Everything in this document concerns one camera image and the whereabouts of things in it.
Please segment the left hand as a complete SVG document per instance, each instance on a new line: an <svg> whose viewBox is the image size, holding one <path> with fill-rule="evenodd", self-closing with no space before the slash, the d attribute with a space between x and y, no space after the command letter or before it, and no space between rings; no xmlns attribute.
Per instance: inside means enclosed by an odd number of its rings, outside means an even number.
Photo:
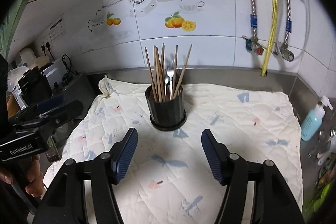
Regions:
<svg viewBox="0 0 336 224"><path fill-rule="evenodd" d="M40 197L45 192L43 184L43 174L41 172L40 156L35 155L25 163L26 179L28 184L25 188L26 193L33 197ZM12 185L14 179L7 168L1 165L1 181Z"/></svg>

